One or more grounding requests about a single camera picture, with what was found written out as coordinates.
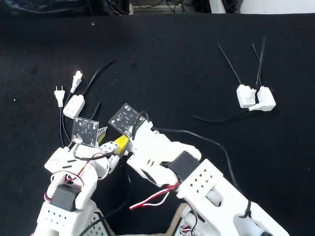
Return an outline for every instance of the two-prong plug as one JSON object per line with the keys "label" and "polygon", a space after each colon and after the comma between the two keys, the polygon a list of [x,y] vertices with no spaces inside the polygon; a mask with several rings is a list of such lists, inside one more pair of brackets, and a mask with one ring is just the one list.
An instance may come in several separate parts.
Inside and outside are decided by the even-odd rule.
{"label": "two-prong plug", "polygon": [[65,94],[63,86],[61,85],[61,90],[58,90],[56,86],[56,90],[54,91],[54,94],[58,101],[58,107],[63,107],[63,99],[64,99],[64,94]]}

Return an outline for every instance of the black fabric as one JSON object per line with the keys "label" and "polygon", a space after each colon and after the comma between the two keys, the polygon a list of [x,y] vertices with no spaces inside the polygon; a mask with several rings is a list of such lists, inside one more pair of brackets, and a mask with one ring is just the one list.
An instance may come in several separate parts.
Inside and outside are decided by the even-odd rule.
{"label": "black fabric", "polygon": [[[2,20],[0,22],[1,235],[28,235],[49,184],[43,165],[59,147],[55,85],[67,91],[76,70],[90,77],[113,59],[86,94],[81,113],[98,103],[100,127],[128,102],[145,110],[156,127],[186,129],[222,143],[244,194],[261,205],[291,236],[307,235],[314,207],[315,15],[183,15]],[[277,107],[223,125],[193,119],[220,119],[240,111],[238,82],[217,43],[244,84],[255,84],[258,50],[267,36],[262,84]],[[66,118],[70,130],[71,122]],[[167,134],[195,145],[230,180],[219,148],[188,134]],[[108,139],[118,137],[113,129]],[[158,190],[130,170],[129,205]],[[128,195],[126,171],[118,166],[94,194],[103,212]],[[165,232],[180,200],[171,194],[160,207],[129,211],[109,223],[117,234]]]}

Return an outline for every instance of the white wire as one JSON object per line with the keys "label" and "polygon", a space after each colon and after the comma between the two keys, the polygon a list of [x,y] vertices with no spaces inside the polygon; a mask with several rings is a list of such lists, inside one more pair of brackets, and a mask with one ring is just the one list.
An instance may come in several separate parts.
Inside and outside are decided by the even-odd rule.
{"label": "white wire", "polygon": [[152,197],[155,197],[156,195],[160,194],[161,192],[164,192],[165,190],[168,190],[168,188],[162,189],[160,191],[158,191],[157,193],[151,195],[150,197],[148,197],[146,200],[143,200],[142,202],[136,203],[134,205],[132,205],[131,207],[129,207],[130,209],[137,207],[138,205],[142,205],[144,203],[146,203],[148,200],[150,200]]}
{"label": "white wire", "polygon": [[165,202],[165,200],[167,199],[168,195],[169,195],[169,192],[167,192],[167,194],[165,195],[165,197],[163,198],[163,200],[160,201],[159,203],[156,203],[156,204],[145,203],[144,206],[153,206],[153,207],[155,207],[155,206],[162,205],[162,204]]}
{"label": "white wire", "polygon": [[105,159],[107,161],[107,171],[106,171],[105,175],[102,178],[99,178],[98,180],[105,179],[108,176],[109,169],[110,169],[110,164],[109,164],[109,160],[107,158],[105,158]]}

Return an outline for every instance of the yellow component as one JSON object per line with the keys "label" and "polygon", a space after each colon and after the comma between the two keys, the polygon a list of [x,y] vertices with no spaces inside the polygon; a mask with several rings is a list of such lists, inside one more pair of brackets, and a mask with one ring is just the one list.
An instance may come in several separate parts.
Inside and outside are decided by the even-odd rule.
{"label": "yellow component", "polygon": [[106,133],[103,133],[100,137],[99,137],[99,139],[98,139],[98,143],[100,144],[100,142],[102,142],[102,140],[105,138],[105,135],[106,135]]}
{"label": "yellow component", "polygon": [[122,151],[126,149],[127,144],[129,142],[129,138],[125,135],[122,135],[118,139],[116,139],[114,142],[119,145],[119,149],[117,149],[116,153],[120,154]]}

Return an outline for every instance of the black wire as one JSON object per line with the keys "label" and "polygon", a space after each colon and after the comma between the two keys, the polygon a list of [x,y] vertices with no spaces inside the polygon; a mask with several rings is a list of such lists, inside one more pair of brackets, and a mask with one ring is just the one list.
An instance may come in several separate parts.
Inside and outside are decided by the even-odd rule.
{"label": "black wire", "polygon": [[266,45],[266,37],[262,39],[262,47],[261,47],[261,52],[260,52],[259,67],[258,67],[257,80],[256,80],[256,89],[258,89],[259,84],[261,84],[260,77],[261,77],[262,64],[264,62],[265,45]]}
{"label": "black wire", "polygon": [[192,207],[190,207],[190,208],[191,208],[193,214],[195,215],[195,225],[192,227],[192,229],[191,229],[191,231],[190,231],[191,236],[193,236],[193,235],[192,235],[192,232],[194,231],[194,229],[195,229],[196,226],[197,226],[197,223],[198,223],[198,215],[197,215],[197,212],[196,212]]}
{"label": "black wire", "polygon": [[[65,101],[64,106],[63,106],[63,107],[65,107],[65,106],[67,105],[67,103],[68,103],[68,101],[69,101],[69,99],[70,99],[71,95],[72,95],[72,93],[69,93],[69,95],[68,95],[68,97],[67,97],[67,99],[66,99],[66,101]],[[65,126],[65,122],[64,122],[64,114],[63,114],[63,131],[64,131],[65,135],[67,136],[67,138],[68,138],[69,142],[71,142],[70,136],[68,135],[68,132],[67,132],[67,129],[66,129],[66,126]]]}
{"label": "black wire", "polygon": [[240,111],[239,113],[237,114],[234,114],[228,118],[224,118],[224,119],[217,119],[217,120],[210,120],[210,119],[205,119],[205,118],[202,118],[202,117],[198,117],[198,116],[193,116],[195,119],[198,119],[198,120],[201,120],[203,122],[207,122],[207,123],[223,123],[223,122],[226,122],[230,119],[233,119],[235,117],[238,117],[239,115],[243,114],[243,113],[246,113],[246,112],[249,112],[249,109],[246,109],[246,110],[243,110],[243,111]]}
{"label": "black wire", "polygon": [[136,120],[134,121],[133,127],[132,127],[132,132],[131,132],[131,138],[132,138],[132,140],[134,140],[134,138],[135,138],[135,136],[136,136],[137,124],[138,124],[138,121],[140,120],[140,117],[141,117],[143,114],[146,115],[147,122],[150,122],[148,113],[146,113],[145,111],[139,112],[139,114],[137,115]]}
{"label": "black wire", "polygon": [[98,224],[99,222],[105,220],[106,218],[110,217],[111,215],[115,214],[116,212],[120,211],[129,201],[130,198],[130,193],[131,193],[131,180],[130,180],[130,175],[128,172],[128,169],[126,169],[126,174],[128,177],[128,182],[129,182],[129,194],[126,197],[126,200],[120,204],[116,209],[114,209],[113,211],[107,213],[106,215],[104,215],[103,217],[99,218],[98,220],[94,221],[92,224],[90,224],[87,228],[85,228],[84,231],[81,232],[81,234],[79,236],[83,236],[87,231],[89,231],[90,228],[92,228],[94,225]]}
{"label": "black wire", "polygon": [[165,2],[166,2],[166,5],[168,6],[168,8],[175,14],[176,5],[175,5],[174,9],[172,9],[171,6],[170,6],[169,3],[168,3],[169,0],[165,0]]}
{"label": "black wire", "polygon": [[232,66],[232,64],[231,64],[231,62],[230,62],[230,60],[227,58],[227,56],[226,56],[226,54],[224,53],[223,49],[221,48],[220,44],[218,44],[218,47],[220,48],[220,51],[222,52],[222,54],[223,54],[223,56],[225,57],[227,63],[230,65],[231,69],[233,70],[234,75],[236,76],[238,82],[239,82],[240,85],[241,85],[242,83],[241,83],[240,77],[237,75],[237,73],[236,73],[236,71],[234,70],[234,68],[233,68],[233,66]]}
{"label": "black wire", "polygon": [[93,112],[93,115],[91,116],[90,119],[94,119],[94,118],[95,118],[95,116],[97,115],[97,113],[98,113],[98,111],[99,111],[99,108],[100,108],[101,103],[102,103],[101,101],[98,102],[98,104],[97,104],[97,106],[95,107],[95,110],[94,110],[94,112]]}
{"label": "black wire", "polygon": [[110,157],[112,155],[116,155],[115,153],[113,152],[109,152],[109,153],[106,153],[106,154],[103,154],[103,153],[95,153],[93,156],[91,157],[78,157],[76,156],[76,151],[78,149],[79,146],[77,146],[73,152],[73,156],[74,158],[78,159],[78,160],[81,160],[81,161],[94,161],[94,160],[99,160],[99,159],[102,159],[102,158],[105,158],[105,157]]}
{"label": "black wire", "polygon": [[60,107],[60,117],[59,117],[59,131],[60,131],[60,139],[61,139],[61,144],[63,145],[64,147],[64,142],[63,142],[63,128],[62,128],[62,125],[63,125],[63,108]]}
{"label": "black wire", "polygon": [[257,62],[259,63],[259,56],[258,56],[258,53],[257,53],[256,48],[255,48],[255,46],[254,46],[253,43],[252,43],[252,49],[253,49],[253,51],[254,51],[254,53],[255,53],[255,55],[256,55]]}
{"label": "black wire", "polygon": [[[252,49],[253,49],[253,51],[254,51],[254,53],[256,55],[256,58],[257,58],[257,61],[258,61],[258,64],[259,64],[260,59],[259,59],[258,53],[257,53],[256,48],[255,48],[253,43],[252,43]],[[260,84],[260,86],[262,86],[262,84],[261,84],[261,76],[260,76],[260,79],[259,79],[259,84]]]}
{"label": "black wire", "polygon": [[142,7],[142,6],[139,4],[138,0],[135,0],[135,2],[136,2],[136,4],[138,5],[139,8],[141,8],[141,9],[147,9],[147,8],[151,8],[151,7],[155,7],[155,6],[160,5],[162,2],[164,2],[164,0],[161,0],[161,1],[159,1],[158,3],[156,3],[156,4],[153,4],[153,5],[151,5],[151,6],[146,6],[146,7]]}
{"label": "black wire", "polygon": [[206,137],[203,137],[201,135],[195,134],[195,133],[190,132],[188,130],[164,129],[164,128],[157,128],[157,127],[153,127],[153,129],[158,130],[158,131],[173,132],[173,133],[187,133],[187,134],[193,135],[195,137],[198,137],[200,139],[206,140],[206,141],[208,141],[208,142],[210,142],[210,143],[220,147],[221,150],[224,152],[224,155],[226,157],[226,161],[227,161],[227,165],[228,165],[228,169],[229,169],[230,175],[232,177],[233,185],[240,193],[242,193],[240,188],[239,188],[239,186],[238,186],[238,184],[237,184],[237,182],[236,182],[236,179],[235,179],[235,176],[234,176],[234,172],[233,172],[232,166],[231,166],[230,157],[229,157],[229,155],[227,153],[227,150],[225,149],[225,147],[222,144],[219,144],[218,142],[216,142],[214,140],[208,139]]}
{"label": "black wire", "polygon": [[107,65],[103,66],[102,68],[98,69],[95,74],[93,75],[93,77],[91,78],[89,84],[86,86],[85,90],[83,91],[82,95],[84,96],[87,91],[89,90],[90,86],[92,85],[94,79],[97,76],[100,76],[109,66],[111,66],[116,60],[112,60],[110,63],[108,63]]}

